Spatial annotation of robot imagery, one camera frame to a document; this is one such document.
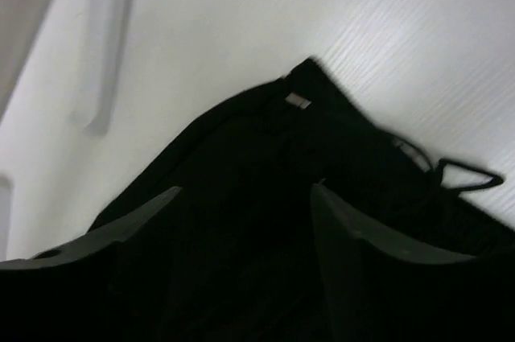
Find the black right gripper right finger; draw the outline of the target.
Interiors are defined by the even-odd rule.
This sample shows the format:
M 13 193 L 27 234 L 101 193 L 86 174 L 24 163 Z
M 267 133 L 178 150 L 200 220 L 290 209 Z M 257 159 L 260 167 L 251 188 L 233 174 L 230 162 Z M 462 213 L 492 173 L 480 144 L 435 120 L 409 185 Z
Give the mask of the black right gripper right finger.
M 511 341 L 514 252 L 428 245 L 311 189 L 315 248 L 336 341 Z

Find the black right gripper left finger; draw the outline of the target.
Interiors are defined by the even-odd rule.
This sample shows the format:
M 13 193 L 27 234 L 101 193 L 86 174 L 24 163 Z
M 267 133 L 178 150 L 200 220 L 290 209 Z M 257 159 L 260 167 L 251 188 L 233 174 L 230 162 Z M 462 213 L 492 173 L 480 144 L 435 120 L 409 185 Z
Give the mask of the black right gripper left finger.
M 181 192 L 168 190 L 132 212 L 33 258 L 1 264 L 1 339 L 58 341 L 87 336 L 123 246 Z

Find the black trousers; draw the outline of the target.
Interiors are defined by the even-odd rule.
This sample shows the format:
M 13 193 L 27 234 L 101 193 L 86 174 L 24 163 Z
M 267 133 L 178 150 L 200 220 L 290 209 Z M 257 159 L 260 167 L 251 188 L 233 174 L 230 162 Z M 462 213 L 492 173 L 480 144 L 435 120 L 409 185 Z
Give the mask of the black trousers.
M 192 122 L 93 222 L 181 192 L 120 251 L 102 306 L 112 341 L 336 341 L 311 189 L 428 245 L 514 252 L 514 233 L 464 194 L 504 177 L 437 161 L 375 125 L 314 60 Z

